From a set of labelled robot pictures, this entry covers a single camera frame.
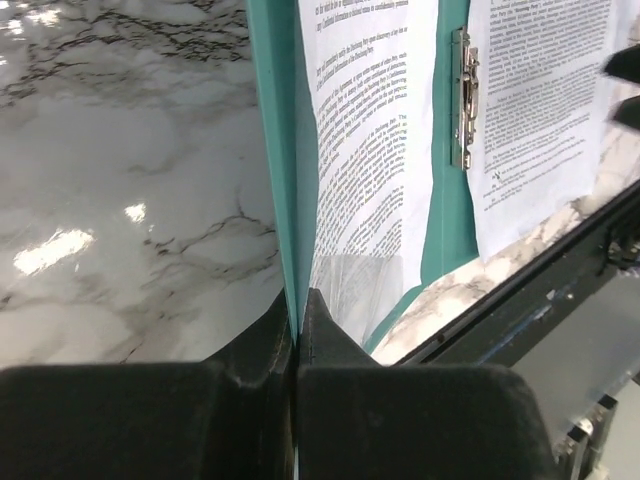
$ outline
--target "folder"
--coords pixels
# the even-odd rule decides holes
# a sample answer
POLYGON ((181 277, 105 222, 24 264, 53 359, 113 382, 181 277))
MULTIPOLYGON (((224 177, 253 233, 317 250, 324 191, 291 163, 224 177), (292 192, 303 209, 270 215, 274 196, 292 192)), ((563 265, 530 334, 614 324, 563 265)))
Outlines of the folder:
MULTIPOLYGON (((307 303, 318 198, 316 124, 297 1, 248 0, 247 5, 294 338, 307 303)), ((452 34, 466 24, 468 11, 469 0, 439 0, 431 152, 434 187, 422 254, 422 284, 405 294, 361 345, 369 353, 426 287, 478 255, 465 172, 452 164, 457 144, 452 129, 452 34)))

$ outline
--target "paper document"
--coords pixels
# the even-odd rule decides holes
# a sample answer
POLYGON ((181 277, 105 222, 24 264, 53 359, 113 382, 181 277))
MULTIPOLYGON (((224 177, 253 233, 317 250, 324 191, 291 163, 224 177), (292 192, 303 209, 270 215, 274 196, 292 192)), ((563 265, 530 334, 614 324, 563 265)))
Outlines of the paper document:
POLYGON ((628 0, 472 0, 479 114, 469 187, 487 260, 595 184, 628 0))
POLYGON ((437 8, 299 1, 319 149, 311 286, 360 344, 421 283, 437 8))

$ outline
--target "white marble surface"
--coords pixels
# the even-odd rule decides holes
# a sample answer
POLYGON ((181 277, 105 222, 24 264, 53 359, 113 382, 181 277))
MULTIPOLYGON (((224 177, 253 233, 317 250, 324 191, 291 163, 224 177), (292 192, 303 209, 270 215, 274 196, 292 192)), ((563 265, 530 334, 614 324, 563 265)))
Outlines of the white marble surface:
MULTIPOLYGON (((640 42, 640 19, 630 41, 640 42)), ((618 82, 614 99, 619 101, 639 93, 639 89, 618 82)), ((638 179, 640 134, 609 126, 591 195, 566 205, 487 264, 477 259, 430 285, 377 346, 373 358, 384 365, 403 358, 638 179)))
POLYGON ((0 367, 202 359, 282 288, 238 3, 0 1, 0 367))

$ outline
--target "black plastic part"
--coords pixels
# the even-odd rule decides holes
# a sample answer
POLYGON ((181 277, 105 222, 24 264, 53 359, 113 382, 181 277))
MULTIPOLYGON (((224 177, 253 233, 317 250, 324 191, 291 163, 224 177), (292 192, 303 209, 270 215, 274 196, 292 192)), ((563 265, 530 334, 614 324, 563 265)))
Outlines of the black plastic part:
POLYGON ((563 480, 582 480, 585 454, 589 444, 589 434, 580 427, 573 427, 567 434, 564 450, 560 452, 558 467, 563 480))
POLYGON ((223 366, 224 395, 212 418, 206 478, 290 478, 294 344, 284 291, 267 313, 208 361, 223 366))
POLYGON ((611 118, 615 122, 640 131, 640 97, 631 97, 622 101, 611 118))
POLYGON ((590 419, 593 424, 593 433, 585 453, 582 478, 588 478, 588 475, 600 464, 617 409, 618 401, 609 395, 602 397, 596 405, 594 415, 590 419))
POLYGON ((500 367, 381 367, 311 291, 300 342, 301 480, 556 479, 531 391, 500 367))
POLYGON ((611 77, 640 84, 640 45, 614 53, 604 67, 611 77))
POLYGON ((618 271, 609 246, 640 231, 640 182, 399 363, 511 367, 618 271))
MULTIPOLYGON (((640 85, 640 45, 615 53, 604 71, 612 77, 640 85)), ((640 131, 640 96, 621 102, 612 120, 640 131)))
POLYGON ((0 478, 290 478, 293 343, 284 294, 201 363, 0 374, 0 478))
POLYGON ((613 237, 609 245, 609 262, 620 270, 637 267, 640 258, 640 229, 613 237))

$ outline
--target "black object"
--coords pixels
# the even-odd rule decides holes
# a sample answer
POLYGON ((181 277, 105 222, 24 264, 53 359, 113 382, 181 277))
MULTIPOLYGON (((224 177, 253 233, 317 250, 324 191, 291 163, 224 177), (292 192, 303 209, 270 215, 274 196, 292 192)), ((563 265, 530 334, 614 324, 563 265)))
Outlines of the black object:
POLYGON ((0 478, 289 479, 296 443, 302 480, 556 478, 515 374, 380 367, 311 291, 296 381, 286 313, 201 363, 4 371, 0 478))
POLYGON ((535 401, 500 367, 381 367, 319 292, 300 342, 301 480, 554 479, 535 401))
POLYGON ((558 466, 565 480, 582 480, 581 471, 589 445, 589 434, 580 427, 573 427, 560 450, 558 466))
POLYGON ((201 363, 5 370, 0 478, 290 478, 292 353, 281 294, 201 363))
POLYGON ((640 228, 615 235, 608 250, 609 262, 620 270, 640 266, 640 228))
MULTIPOLYGON (((640 45, 614 54, 604 71, 612 77, 640 85, 640 45)), ((621 102, 612 119, 634 130, 640 130, 640 96, 621 102)))
POLYGON ((583 471, 592 472, 600 463, 604 455, 604 447, 613 425, 613 418, 618 409, 618 401, 605 395, 600 399, 587 419, 593 425, 593 432, 589 438, 589 445, 584 458, 583 471))

